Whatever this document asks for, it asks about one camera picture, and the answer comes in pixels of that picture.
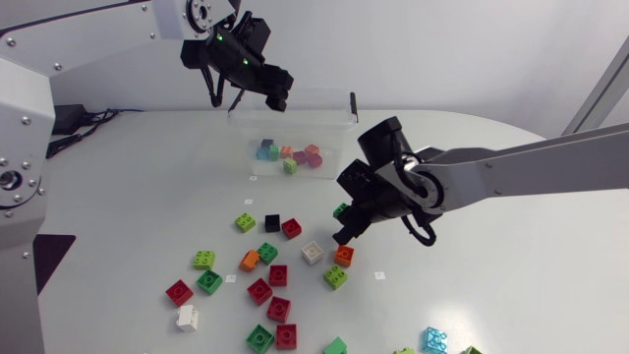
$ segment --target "plastic container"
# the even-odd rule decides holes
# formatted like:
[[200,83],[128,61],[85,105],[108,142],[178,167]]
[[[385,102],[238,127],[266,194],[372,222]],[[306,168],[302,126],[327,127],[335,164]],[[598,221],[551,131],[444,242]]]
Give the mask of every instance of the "plastic container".
[[292,176],[336,178],[347,135],[357,124],[350,93],[342,89],[294,88],[289,92],[285,112],[271,110],[265,100],[264,95],[245,92],[228,114],[229,123],[237,128],[252,173],[288,174],[281,157],[275,161],[258,159],[262,141],[271,139],[278,148],[291,147],[293,152],[304,151],[310,145],[319,147],[322,164],[318,167],[309,162],[299,164]]

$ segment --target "white lego brick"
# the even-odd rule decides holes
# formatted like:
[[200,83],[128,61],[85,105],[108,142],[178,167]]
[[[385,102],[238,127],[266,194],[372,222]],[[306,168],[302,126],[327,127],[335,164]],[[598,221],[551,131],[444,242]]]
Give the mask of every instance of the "white lego brick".
[[302,255],[304,259],[312,266],[323,258],[323,250],[315,241],[312,241],[308,245],[302,248]]
[[182,331],[197,330],[197,319],[199,313],[192,305],[184,305],[177,311],[179,319],[177,319],[177,326]]

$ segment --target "tabletop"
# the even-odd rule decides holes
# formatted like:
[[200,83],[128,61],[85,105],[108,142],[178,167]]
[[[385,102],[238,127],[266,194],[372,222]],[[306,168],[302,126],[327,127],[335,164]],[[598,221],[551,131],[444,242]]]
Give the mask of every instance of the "tabletop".
[[[343,166],[364,159],[356,138],[393,115],[414,149],[541,139],[458,113],[362,111]],[[321,353],[337,336],[350,353],[418,350],[428,326],[448,333],[448,353],[629,352],[626,190],[485,200],[437,220],[430,248],[400,220],[374,224],[349,244],[349,278],[333,291],[322,278],[341,226],[331,214],[349,197],[334,180],[250,178],[233,134],[222,111],[125,113],[50,160],[41,233],[77,241],[39,296],[48,354],[253,352],[245,339],[256,325],[275,332],[268,301],[257,306],[247,292],[268,266],[238,265],[263,242],[279,250],[273,264],[289,268],[288,286],[273,294],[292,302],[297,353]],[[248,233],[234,225],[244,212],[257,220]],[[265,233],[274,213],[303,233]],[[325,251],[314,265],[301,255],[311,241]],[[200,250],[236,281],[203,294],[192,266]],[[197,331],[175,325],[164,291],[178,279],[195,292],[187,304],[199,311]]]

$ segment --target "white wall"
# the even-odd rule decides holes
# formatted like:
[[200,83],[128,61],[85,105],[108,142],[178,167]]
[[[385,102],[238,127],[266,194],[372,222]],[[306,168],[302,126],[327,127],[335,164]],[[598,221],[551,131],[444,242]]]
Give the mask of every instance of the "white wall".
[[[3,3],[0,27],[81,9]],[[562,132],[629,34],[627,0],[243,0],[242,9],[267,20],[267,62],[296,86],[346,87],[359,108],[470,113],[546,137]],[[180,45],[156,42],[54,78],[55,103],[206,109]]]

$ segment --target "lego brick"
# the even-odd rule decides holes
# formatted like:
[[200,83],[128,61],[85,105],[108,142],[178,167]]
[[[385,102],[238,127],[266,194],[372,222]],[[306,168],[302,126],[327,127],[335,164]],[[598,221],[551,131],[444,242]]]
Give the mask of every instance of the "lego brick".
[[195,269],[212,269],[215,259],[213,251],[198,251],[193,266]]
[[179,279],[166,290],[166,295],[172,300],[177,307],[184,305],[188,299],[193,297],[193,291],[186,285],[186,283]]
[[292,147],[287,147],[287,146],[282,147],[279,150],[279,157],[280,158],[293,157],[293,148]]
[[340,214],[341,214],[343,211],[345,211],[345,209],[346,209],[346,208],[348,208],[348,207],[349,207],[349,206],[348,206],[348,205],[346,205],[345,203],[341,203],[341,205],[340,205],[340,206],[338,206],[338,208],[336,208],[336,209],[334,210],[334,212],[332,213],[332,216],[333,216],[335,219],[338,219],[338,215],[340,215]]
[[338,250],[336,251],[336,258],[334,258],[334,261],[342,266],[351,266],[353,258],[353,248],[347,246],[339,246]]
[[277,257],[277,249],[267,242],[264,242],[262,246],[257,249],[257,253],[259,254],[260,260],[265,265],[269,265],[273,262],[275,257]]
[[286,286],[288,284],[288,266],[272,265],[268,272],[268,283],[271,286]]
[[256,158],[258,160],[270,159],[270,150],[268,149],[268,147],[258,147],[256,151]]
[[177,310],[179,318],[175,322],[177,327],[182,331],[197,330],[197,322],[199,320],[199,313],[192,305],[184,305]]
[[431,354],[448,352],[448,335],[446,332],[432,327],[424,331],[424,351]]
[[275,330],[275,347],[282,349],[297,349],[297,325],[278,324]]
[[282,224],[282,231],[284,231],[284,235],[290,240],[302,233],[302,226],[297,220],[292,218]]
[[263,354],[273,345],[273,334],[258,324],[246,342],[257,354]]
[[466,351],[465,354],[483,354],[479,349],[471,346]]
[[264,230],[266,232],[279,231],[279,214],[267,215],[264,217]]
[[268,147],[268,160],[277,161],[279,159],[279,147],[271,145]]
[[304,152],[306,154],[308,154],[308,155],[318,154],[319,153],[319,149],[318,149],[318,146],[316,146],[314,144],[310,144],[306,148],[304,148]]
[[308,165],[312,168],[319,167],[323,164],[323,157],[315,153],[308,155]]
[[266,316],[272,320],[285,323],[288,318],[288,312],[291,311],[291,301],[273,296],[271,303],[268,304]]
[[293,174],[297,172],[297,162],[294,159],[286,157],[284,158],[284,161],[282,163],[284,165],[284,172],[288,174]]
[[303,151],[293,152],[293,159],[295,160],[295,162],[297,162],[298,165],[308,162],[308,157],[306,156],[306,153]]
[[243,260],[240,261],[238,268],[244,271],[252,271],[256,267],[257,261],[259,261],[259,253],[254,250],[249,250]]
[[315,241],[302,248],[302,256],[312,266],[323,258],[323,249]]
[[271,295],[273,295],[273,289],[264,281],[264,279],[260,278],[256,280],[250,287],[247,288],[247,292],[249,295],[256,301],[256,304],[261,305],[266,301]]
[[243,230],[243,232],[247,232],[256,226],[256,220],[245,212],[244,214],[238,216],[236,219],[236,225]]
[[222,282],[223,278],[220,275],[208,269],[199,280],[197,280],[197,285],[211,295],[218,289]]
[[343,285],[343,283],[347,280],[347,277],[347,273],[338,265],[334,265],[323,275],[325,282],[328,283],[334,290],[341,287],[341,285]]
[[336,337],[336,339],[323,350],[323,354],[347,354],[347,345],[343,339]]

